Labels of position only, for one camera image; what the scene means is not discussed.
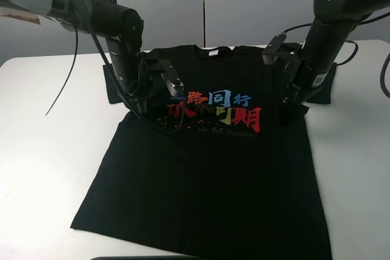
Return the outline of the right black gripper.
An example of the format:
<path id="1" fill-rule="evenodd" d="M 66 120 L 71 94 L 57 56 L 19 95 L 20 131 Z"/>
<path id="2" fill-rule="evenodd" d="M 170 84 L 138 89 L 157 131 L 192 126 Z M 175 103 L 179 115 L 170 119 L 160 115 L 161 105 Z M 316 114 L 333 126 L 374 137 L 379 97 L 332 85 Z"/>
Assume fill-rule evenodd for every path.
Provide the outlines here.
<path id="1" fill-rule="evenodd" d="M 282 75 L 283 106 L 280 109 L 279 119 L 282 126 L 290 126 L 304 117 L 309 108 L 302 103 L 317 91 L 300 83 L 300 76 L 305 65 L 300 54 L 301 47 L 298 43 L 283 43 L 278 59 L 272 64 Z"/>

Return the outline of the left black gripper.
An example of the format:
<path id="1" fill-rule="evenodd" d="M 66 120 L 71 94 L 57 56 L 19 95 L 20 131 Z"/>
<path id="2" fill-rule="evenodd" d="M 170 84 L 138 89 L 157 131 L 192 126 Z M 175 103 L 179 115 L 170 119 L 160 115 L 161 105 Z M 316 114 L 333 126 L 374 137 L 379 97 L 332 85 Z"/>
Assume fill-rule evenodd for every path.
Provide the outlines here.
<path id="1" fill-rule="evenodd" d="M 125 90 L 130 106 L 138 113 L 147 113 L 148 101 L 154 87 L 153 76 L 166 74 L 171 69 L 171 62 L 157 58 L 142 58 L 136 61 L 130 70 L 130 82 Z"/>

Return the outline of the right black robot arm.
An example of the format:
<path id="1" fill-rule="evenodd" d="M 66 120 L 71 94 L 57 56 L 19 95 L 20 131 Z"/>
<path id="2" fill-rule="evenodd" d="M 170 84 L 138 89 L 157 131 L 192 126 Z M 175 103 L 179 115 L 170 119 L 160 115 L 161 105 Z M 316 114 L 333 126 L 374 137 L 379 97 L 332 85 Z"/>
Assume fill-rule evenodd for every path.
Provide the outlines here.
<path id="1" fill-rule="evenodd" d="M 335 59 L 350 33 L 366 24 L 372 13 L 387 7 L 389 0 L 314 0 L 314 21 L 302 46 L 285 43 L 286 32 L 270 41 L 263 60 L 283 72 L 282 125 L 307 114 L 303 103 L 330 87 Z"/>

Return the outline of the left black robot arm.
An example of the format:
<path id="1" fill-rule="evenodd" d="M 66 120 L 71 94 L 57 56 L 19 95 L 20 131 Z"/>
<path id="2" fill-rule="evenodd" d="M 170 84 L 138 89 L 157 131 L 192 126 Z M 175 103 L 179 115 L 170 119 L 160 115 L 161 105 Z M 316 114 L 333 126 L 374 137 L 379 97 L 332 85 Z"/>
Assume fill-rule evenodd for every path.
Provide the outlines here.
<path id="1" fill-rule="evenodd" d="M 141 53 L 144 21 L 138 12 L 116 0 L 1 0 L 1 8 L 17 17 L 52 18 L 70 32 L 91 35 L 114 89 L 137 114 L 148 111 L 155 76 L 172 97 L 182 94 L 171 62 Z"/>

